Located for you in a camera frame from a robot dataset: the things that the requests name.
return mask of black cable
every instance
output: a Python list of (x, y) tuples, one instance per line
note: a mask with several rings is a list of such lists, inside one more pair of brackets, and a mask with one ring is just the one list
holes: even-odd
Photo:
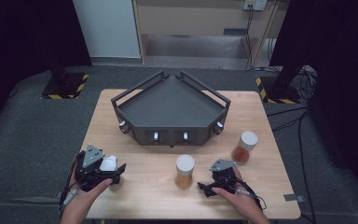
[(271, 50), (271, 48), (272, 48), (272, 44), (271, 44), (271, 42), (272, 42), (272, 39), (269, 39), (268, 40), (268, 48), (267, 48), (267, 54), (268, 54), (268, 61), (269, 62), (271, 62), (271, 55), (270, 54), (272, 54), (272, 50)]
[(301, 142), (301, 122), (302, 119), (305, 118), (308, 114), (310, 113), (309, 110), (305, 111), (301, 117), (300, 120), (298, 122), (298, 143), (300, 146), (300, 155), (301, 155), (301, 169), (302, 169), (302, 173), (303, 173), (303, 178), (304, 178), (304, 184), (305, 184), (305, 189), (308, 195), (308, 200), (310, 202), (310, 212), (312, 214), (312, 223), (316, 224), (316, 216), (315, 216), (315, 211), (313, 208), (313, 203), (312, 203), (312, 198), (310, 197), (310, 189), (308, 187), (308, 179), (307, 179), (307, 174), (305, 172), (305, 164), (304, 164), (304, 152), (303, 152), (303, 147), (302, 147), (302, 142)]
[(301, 75), (300, 79), (300, 88), (297, 89), (297, 92), (305, 100), (309, 100), (313, 93), (315, 92), (316, 87), (316, 77), (314, 77), (309, 71), (305, 69), (306, 65), (300, 70), (298, 75)]
[(73, 185), (71, 185), (71, 187), (69, 186), (72, 178), (72, 173), (74, 172), (75, 165), (77, 164), (78, 158), (80, 157), (80, 155), (82, 155), (82, 153), (84, 153), (84, 151), (81, 151), (75, 155), (74, 160), (72, 161), (71, 169), (68, 172), (69, 174), (66, 178), (65, 187), (63, 188), (60, 198), (60, 208), (59, 208), (60, 217), (62, 216), (62, 204), (65, 201), (66, 195), (68, 194), (70, 188), (73, 186)]
[(0, 203), (57, 204), (58, 199), (46, 197), (0, 198)]
[(77, 181), (73, 183), (71, 186), (69, 186), (68, 189), (71, 189), (75, 184), (77, 184)]
[(280, 73), (280, 71), (274, 67), (263, 67), (263, 66), (256, 66), (256, 67), (252, 67), (249, 68), (247, 71), (263, 71), (263, 72), (271, 72), (271, 73)]
[(249, 196), (253, 197), (255, 199), (255, 203), (261, 210), (265, 210), (267, 208), (266, 201), (258, 195), (255, 194), (255, 191), (243, 180), (237, 178), (237, 182), (240, 183), (247, 191), (249, 191)]
[(313, 223), (313, 222), (312, 222), (312, 219), (310, 219), (310, 218), (307, 217), (306, 215), (301, 214), (301, 216), (302, 216), (303, 218), (305, 218), (306, 220), (308, 220), (310, 223)]
[(273, 114), (268, 114), (267, 117), (269, 116), (274, 116), (274, 115), (280, 115), (280, 114), (283, 114), (283, 113), (287, 113), (287, 112), (291, 112), (291, 111), (296, 111), (296, 110), (300, 110), (300, 109), (308, 109), (306, 106), (302, 106), (302, 107), (299, 107), (299, 108), (295, 108), (295, 109), (288, 109), (288, 110), (284, 110), (284, 111), (281, 111), (281, 112), (277, 112), (277, 113), (273, 113)]
[(249, 62), (251, 62), (251, 68), (252, 68), (252, 60), (253, 60), (251, 41), (250, 41), (250, 37), (249, 37), (249, 30), (250, 30), (251, 24), (252, 24), (254, 9), (253, 9), (252, 5), (249, 5), (248, 8), (249, 8), (249, 15), (248, 15), (248, 24), (246, 27), (247, 32), (246, 32), (246, 36), (245, 36), (245, 41), (246, 41), (246, 45), (248, 46), (249, 57), (248, 57), (248, 61), (246, 62), (246, 65), (245, 65), (245, 70), (247, 70)]
[(272, 129), (272, 131), (273, 131), (273, 132), (276, 132), (276, 131), (279, 131), (279, 130), (284, 129), (284, 128), (292, 127), (292, 126), (295, 125), (295, 123), (296, 123), (298, 120), (300, 120), (300, 119), (301, 119), (301, 117), (300, 117), (300, 118), (297, 118), (297, 119), (292, 119), (292, 120), (290, 120), (290, 121), (284, 123), (283, 125), (281, 125), (281, 126), (279, 126), (279, 127), (277, 127), (277, 128)]
[(58, 208), (55, 208), (53, 211), (51, 211), (51, 213), (48, 215), (48, 219), (47, 219), (47, 224), (50, 223), (50, 218), (51, 216), (53, 216), (53, 214), (56, 212), (56, 211), (60, 211), (60, 209), (62, 208), (62, 206), (58, 207)]
[(14, 87), (14, 89), (10, 92), (8, 98), (10, 99), (11, 97), (17, 95), (18, 92), (19, 90), (17, 89), (17, 87)]

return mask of jar lid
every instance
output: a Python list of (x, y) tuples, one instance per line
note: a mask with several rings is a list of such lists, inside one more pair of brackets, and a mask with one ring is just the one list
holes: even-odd
[(117, 162), (117, 158), (113, 155), (108, 158), (104, 158), (103, 162), (101, 163), (100, 169), (102, 171), (115, 171), (116, 162)]
[(252, 150), (258, 142), (258, 137), (255, 133), (252, 132), (244, 132), (241, 135), (240, 145), (241, 147)]
[(176, 170), (181, 175), (191, 175), (194, 165), (194, 159), (190, 155), (181, 155), (176, 159)]

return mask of cable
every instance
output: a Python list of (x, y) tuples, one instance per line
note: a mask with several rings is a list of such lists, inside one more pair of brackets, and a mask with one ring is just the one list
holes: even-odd
[(74, 189), (71, 191), (71, 193), (66, 197), (65, 201), (63, 201), (62, 205), (62, 209), (69, 203), (72, 201), (72, 199), (74, 199), (75, 195), (77, 194), (77, 189)]
[(300, 109), (308, 109), (308, 108), (306, 106), (302, 106), (302, 107), (295, 108), (295, 109), (289, 109), (289, 110), (284, 110), (284, 111), (273, 113), (273, 114), (268, 114), (267, 117), (274, 116), (274, 115), (280, 115), (280, 114), (283, 114), (283, 113), (296, 111), (296, 110), (300, 110)]
[(249, 62), (251, 62), (250, 66), (252, 68), (252, 60), (253, 60), (251, 41), (250, 41), (250, 37), (249, 37), (249, 30), (250, 30), (251, 24), (252, 24), (252, 18), (253, 18), (254, 9), (253, 9), (252, 5), (249, 5), (248, 8), (249, 8), (249, 15), (248, 15), (248, 24), (247, 24), (247, 27), (246, 27), (247, 32), (246, 32), (246, 36), (245, 36), (245, 41), (246, 41), (246, 45), (248, 46), (249, 57), (248, 57), (248, 61), (246, 62), (246, 65), (245, 65), (245, 70), (247, 70)]
[(51, 216), (53, 216), (53, 214), (55, 214), (56, 211), (60, 211), (60, 209), (62, 208), (62, 206), (55, 208), (54, 210), (51, 211), (51, 213), (48, 215), (48, 219), (47, 219), (47, 223), (50, 223), (50, 218)]
[(290, 120), (290, 121), (284, 123), (283, 125), (281, 125), (281, 126), (275, 128), (275, 129), (272, 129), (272, 131), (273, 131), (273, 132), (276, 132), (276, 131), (279, 131), (279, 130), (284, 129), (284, 128), (292, 127), (292, 126), (295, 125), (295, 123), (296, 123), (298, 120), (300, 120), (300, 119), (301, 119), (301, 117), (300, 117), (300, 118), (297, 118), (297, 119), (292, 119), (292, 120)]
[(17, 93), (19, 92), (19, 89), (17, 89), (17, 87), (14, 87), (13, 90), (10, 92), (8, 98), (12, 98), (13, 96), (17, 95)]
[[(268, 40), (268, 62), (270, 63), (271, 62), (271, 57), (272, 57), (272, 54), (274, 52), (274, 39), (269, 39)], [(275, 70), (277, 73), (280, 73), (281, 71), (276, 68), (275, 66), (271, 66), (273, 70)]]
[(237, 178), (237, 182), (240, 183), (246, 190), (243, 189), (237, 189), (237, 192), (240, 194), (244, 194), (247, 196), (250, 196), (252, 198), (255, 199), (255, 203), (257, 204), (257, 206), (261, 209), (261, 210), (265, 210), (267, 208), (267, 204), (266, 201), (264, 201), (263, 198), (259, 197), (258, 195), (255, 194), (255, 192), (252, 190), (252, 188), (246, 184), (246, 182), (242, 181), (241, 179)]
[(57, 204), (58, 199), (45, 197), (2, 198), (0, 203)]
[(62, 192), (61, 198), (60, 198), (60, 207), (59, 207), (60, 218), (62, 216), (62, 210), (65, 207), (64, 202), (66, 200), (66, 195), (68, 194), (70, 188), (74, 185), (74, 184), (72, 184), (71, 186), (69, 186), (69, 184), (71, 182), (72, 174), (73, 174), (74, 169), (75, 169), (75, 165), (77, 164), (78, 158), (80, 157), (80, 155), (82, 155), (82, 153), (84, 153), (84, 151), (81, 151), (81, 152), (79, 152), (79, 153), (77, 153), (75, 155), (74, 160), (72, 161), (71, 169), (69, 170), (68, 177), (66, 178), (65, 187), (63, 189), (63, 192)]
[(302, 76), (300, 79), (300, 88), (297, 90), (298, 94), (305, 100), (309, 100), (315, 92), (316, 77), (305, 69), (306, 65), (298, 73)]
[(264, 66), (252, 67), (252, 68), (249, 68), (248, 70), (246, 70), (246, 72), (248, 72), (248, 71), (263, 71), (263, 72), (271, 72), (271, 73), (275, 73), (275, 74), (280, 73), (280, 71), (274, 67), (264, 67)]
[(308, 220), (310, 223), (313, 223), (312, 219), (310, 219), (310, 218), (307, 217), (306, 215), (301, 214), (301, 216), (302, 216), (303, 218), (305, 218), (306, 220)]
[(310, 197), (310, 189), (308, 187), (308, 179), (307, 179), (307, 174), (305, 172), (305, 164), (304, 164), (304, 152), (303, 152), (303, 147), (302, 147), (302, 141), (301, 141), (301, 122), (302, 119), (305, 118), (308, 114), (310, 113), (309, 110), (305, 111), (301, 117), (300, 120), (298, 122), (298, 143), (300, 146), (300, 155), (301, 155), (301, 169), (302, 169), (302, 173), (303, 173), (303, 178), (304, 178), (304, 184), (305, 184), (305, 189), (308, 195), (308, 200), (310, 202), (310, 212), (312, 214), (312, 223), (316, 224), (316, 216), (315, 216), (315, 211), (313, 208), (313, 203), (312, 203), (312, 198)]

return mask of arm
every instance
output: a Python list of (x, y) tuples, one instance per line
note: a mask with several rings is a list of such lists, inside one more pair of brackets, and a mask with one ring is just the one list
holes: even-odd
[[(87, 213), (89, 212), (92, 204), (97, 199), (97, 197), (104, 192), (109, 185), (112, 183), (112, 179), (105, 179), (94, 189), (86, 192), (82, 190), (78, 184), (74, 184), (69, 190), (68, 195), (74, 190), (77, 189), (77, 192), (74, 198), (64, 207), (61, 224), (80, 224), (86, 218)], [(71, 183), (75, 183), (75, 174), (71, 176)]]
[[(238, 171), (237, 167), (233, 167), (235, 176), (242, 180), (241, 173)], [(245, 189), (240, 184), (237, 186), (237, 189)], [(224, 189), (213, 188), (212, 189), (216, 194), (225, 198), (229, 203), (231, 203), (234, 208), (244, 217), (248, 218), (253, 224), (269, 224), (269, 220), (260, 210), (260, 208), (255, 203), (255, 200), (249, 196), (240, 194), (236, 192), (231, 194)]]

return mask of jar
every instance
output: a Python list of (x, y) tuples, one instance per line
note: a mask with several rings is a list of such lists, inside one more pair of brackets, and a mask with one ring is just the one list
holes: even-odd
[(181, 155), (176, 160), (176, 186), (180, 189), (187, 189), (191, 186), (194, 170), (194, 159), (190, 155)]
[(231, 158), (239, 165), (244, 165), (251, 157), (251, 151), (258, 142), (258, 137), (255, 133), (244, 132), (241, 135), (240, 141), (231, 152)]

